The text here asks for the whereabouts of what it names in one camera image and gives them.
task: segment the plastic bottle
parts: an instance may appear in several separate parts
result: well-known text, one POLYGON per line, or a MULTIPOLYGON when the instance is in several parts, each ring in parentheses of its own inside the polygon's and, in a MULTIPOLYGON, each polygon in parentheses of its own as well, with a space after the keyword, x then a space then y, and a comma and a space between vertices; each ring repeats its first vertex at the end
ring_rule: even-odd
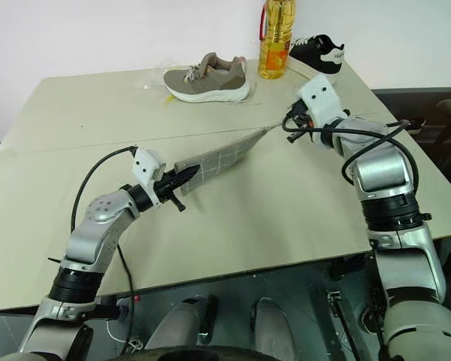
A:
POLYGON ((266 0, 262 10, 261 54, 259 74, 266 79, 277 79, 284 75, 294 23, 295 0, 266 0))

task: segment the gray sneaker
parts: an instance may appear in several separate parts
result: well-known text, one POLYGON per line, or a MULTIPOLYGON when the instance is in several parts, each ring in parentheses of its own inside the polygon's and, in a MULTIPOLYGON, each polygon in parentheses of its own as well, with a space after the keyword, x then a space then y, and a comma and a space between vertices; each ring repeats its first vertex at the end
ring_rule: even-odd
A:
POLYGON ((215 53, 189 70, 167 71, 164 82, 173 96, 192 103, 236 102, 246 98, 250 89, 239 58, 226 62, 215 53))

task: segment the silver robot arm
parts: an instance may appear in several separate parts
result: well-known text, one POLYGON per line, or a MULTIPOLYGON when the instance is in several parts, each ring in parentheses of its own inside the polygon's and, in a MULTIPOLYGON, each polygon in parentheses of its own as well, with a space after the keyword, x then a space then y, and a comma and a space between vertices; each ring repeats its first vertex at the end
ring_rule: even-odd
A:
POLYGON ((71 233, 59 272, 44 297, 19 348, 6 360, 82 360, 92 341, 84 324, 95 310, 95 297, 122 233, 141 212, 171 200, 185 207, 174 190, 198 170, 189 167, 164 173, 165 163, 151 150, 134 148, 132 170, 139 184, 126 185, 93 200, 85 218, 71 233))
MULTIPOLYGON (((306 83, 300 97, 312 120, 308 126, 330 130, 311 132, 313 142, 333 148, 345 159, 366 150, 377 138, 342 129, 388 134, 386 126, 343 111, 324 76, 306 83)), ((386 298, 385 346, 391 359, 451 360, 451 311, 442 306, 446 281, 425 222, 431 216, 419 212, 413 165, 389 142, 369 149, 350 163, 345 175, 351 177, 362 203, 386 298)))

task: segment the tabletop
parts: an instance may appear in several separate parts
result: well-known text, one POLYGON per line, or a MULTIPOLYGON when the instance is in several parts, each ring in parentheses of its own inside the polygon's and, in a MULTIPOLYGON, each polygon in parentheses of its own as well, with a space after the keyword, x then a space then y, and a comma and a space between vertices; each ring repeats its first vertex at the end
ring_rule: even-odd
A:
MULTIPOLYGON (((370 121, 395 121, 351 68, 344 71, 337 91, 344 92, 345 108, 370 121)), ((251 100, 233 105, 167 102, 167 94, 159 97, 157 89, 153 95, 125 85, 123 93, 113 90, 146 73, 46 79, 24 107, 0 146, 0 309, 36 305, 48 294, 57 264, 47 257, 62 257, 77 189, 103 155, 132 142, 160 153, 170 168, 276 123, 295 100, 288 88, 306 81, 292 71, 281 80, 257 79, 251 100), (74 111, 67 113, 65 103, 74 111)), ((120 243, 137 289, 370 249, 356 192, 341 177, 344 160, 307 137, 290 144, 286 136, 280 127, 271 130, 233 168, 180 197, 187 207, 183 213, 168 202, 129 227, 120 243)), ((451 185, 407 133, 398 140, 418 163, 417 198, 421 211, 432 213, 433 237, 451 235, 451 185)), ((137 183, 131 167, 132 158, 123 154, 99 168, 85 189, 78 218, 96 196, 137 183)), ((127 289, 115 255, 99 294, 127 289)))

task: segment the white wall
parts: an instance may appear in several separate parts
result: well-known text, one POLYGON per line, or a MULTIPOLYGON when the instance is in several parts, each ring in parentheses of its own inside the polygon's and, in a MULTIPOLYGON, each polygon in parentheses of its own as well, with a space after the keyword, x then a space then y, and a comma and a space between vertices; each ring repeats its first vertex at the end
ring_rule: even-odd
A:
MULTIPOLYGON (((451 0, 297 0, 372 88, 451 86, 451 0)), ((44 77, 258 56, 262 0, 0 0, 0 140, 44 77)))

